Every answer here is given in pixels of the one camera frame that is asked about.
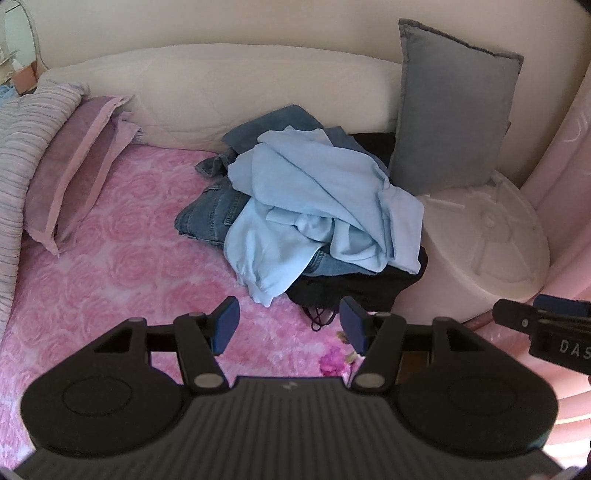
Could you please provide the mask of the light blue sweatshirt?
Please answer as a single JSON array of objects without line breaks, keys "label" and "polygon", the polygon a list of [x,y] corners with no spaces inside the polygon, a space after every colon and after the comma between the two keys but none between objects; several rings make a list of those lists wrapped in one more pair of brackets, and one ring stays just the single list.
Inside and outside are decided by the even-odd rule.
[{"label": "light blue sweatshirt", "polygon": [[256,303],[270,306],[322,247],[374,273],[421,269],[422,202],[392,185],[371,156],[332,145],[322,129],[260,134],[228,178],[249,202],[223,252]]}]

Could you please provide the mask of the black garment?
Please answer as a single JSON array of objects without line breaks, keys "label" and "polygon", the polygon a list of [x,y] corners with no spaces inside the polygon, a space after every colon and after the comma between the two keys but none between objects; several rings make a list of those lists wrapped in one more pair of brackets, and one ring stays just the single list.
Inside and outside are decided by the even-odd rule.
[{"label": "black garment", "polygon": [[[388,169],[396,139],[393,133],[346,134],[342,128],[325,130],[332,145],[360,151],[371,156],[384,171]],[[315,331],[332,323],[339,313],[339,302],[351,296],[367,311],[388,312],[401,292],[422,279],[428,265],[428,254],[419,250],[420,270],[413,275],[392,266],[380,273],[346,272],[348,264],[339,264],[322,248],[308,264],[304,274],[287,289],[290,301],[301,307]]]}]

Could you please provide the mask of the pink floral blanket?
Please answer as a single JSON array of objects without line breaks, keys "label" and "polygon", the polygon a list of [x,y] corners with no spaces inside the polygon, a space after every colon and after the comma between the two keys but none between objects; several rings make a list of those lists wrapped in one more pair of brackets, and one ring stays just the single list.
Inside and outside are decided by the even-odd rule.
[{"label": "pink floral blanket", "polygon": [[99,198],[59,255],[25,239],[11,317],[1,342],[1,463],[32,452],[20,400],[45,371],[121,321],[169,324],[211,312],[224,298],[240,304],[240,323],[221,357],[228,378],[339,376],[359,358],[338,324],[314,331],[287,297],[252,302],[221,251],[183,237],[173,222],[207,179],[199,151],[131,146],[114,162]]}]

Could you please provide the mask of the blue denim jeans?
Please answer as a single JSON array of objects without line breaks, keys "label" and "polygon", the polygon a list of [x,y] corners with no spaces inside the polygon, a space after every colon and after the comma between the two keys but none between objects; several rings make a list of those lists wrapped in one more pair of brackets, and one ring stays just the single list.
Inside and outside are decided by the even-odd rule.
[{"label": "blue denim jeans", "polygon": [[[311,131],[322,128],[314,116],[297,105],[282,107],[242,123],[222,136],[226,149],[208,157],[195,166],[195,170],[214,183],[204,189],[197,200],[184,207],[176,216],[174,228],[183,236],[221,249],[230,226],[238,218],[249,196],[232,188],[228,166],[238,155],[256,145],[257,137],[266,131],[283,130],[287,126]],[[346,134],[342,127],[325,129],[332,145],[356,150],[371,156],[383,171],[388,170],[394,152],[393,132]]]}]

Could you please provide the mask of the mauve pillow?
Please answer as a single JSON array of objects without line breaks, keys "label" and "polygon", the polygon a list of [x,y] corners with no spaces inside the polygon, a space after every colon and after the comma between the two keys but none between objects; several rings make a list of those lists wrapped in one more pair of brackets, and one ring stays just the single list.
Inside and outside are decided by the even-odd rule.
[{"label": "mauve pillow", "polygon": [[131,98],[82,101],[42,155],[26,194],[24,230],[57,256],[89,213],[111,165],[139,127],[115,111]]}]

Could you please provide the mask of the grey square cushion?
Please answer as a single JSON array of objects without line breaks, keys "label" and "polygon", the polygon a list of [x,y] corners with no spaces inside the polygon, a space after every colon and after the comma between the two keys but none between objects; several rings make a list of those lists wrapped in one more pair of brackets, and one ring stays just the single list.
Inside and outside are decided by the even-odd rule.
[{"label": "grey square cushion", "polygon": [[524,58],[399,22],[404,55],[391,182],[414,195],[486,183]]}]

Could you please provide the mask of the cream padded headboard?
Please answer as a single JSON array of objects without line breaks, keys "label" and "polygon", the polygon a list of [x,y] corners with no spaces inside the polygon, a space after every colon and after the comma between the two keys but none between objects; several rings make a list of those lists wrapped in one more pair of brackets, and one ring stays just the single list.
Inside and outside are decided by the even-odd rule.
[{"label": "cream padded headboard", "polygon": [[147,48],[53,67],[39,82],[81,83],[93,96],[127,95],[124,109],[155,147],[221,151],[235,126],[294,104],[325,127],[388,132],[402,67],[301,47],[192,44]]}]

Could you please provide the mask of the striped lilac quilt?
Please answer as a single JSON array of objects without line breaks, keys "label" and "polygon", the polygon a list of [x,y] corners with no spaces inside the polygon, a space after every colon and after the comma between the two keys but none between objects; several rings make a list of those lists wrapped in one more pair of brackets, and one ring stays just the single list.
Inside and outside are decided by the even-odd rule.
[{"label": "striped lilac quilt", "polygon": [[0,330],[5,332],[15,297],[29,184],[58,131],[89,88],[48,83],[1,107],[0,146]]}]

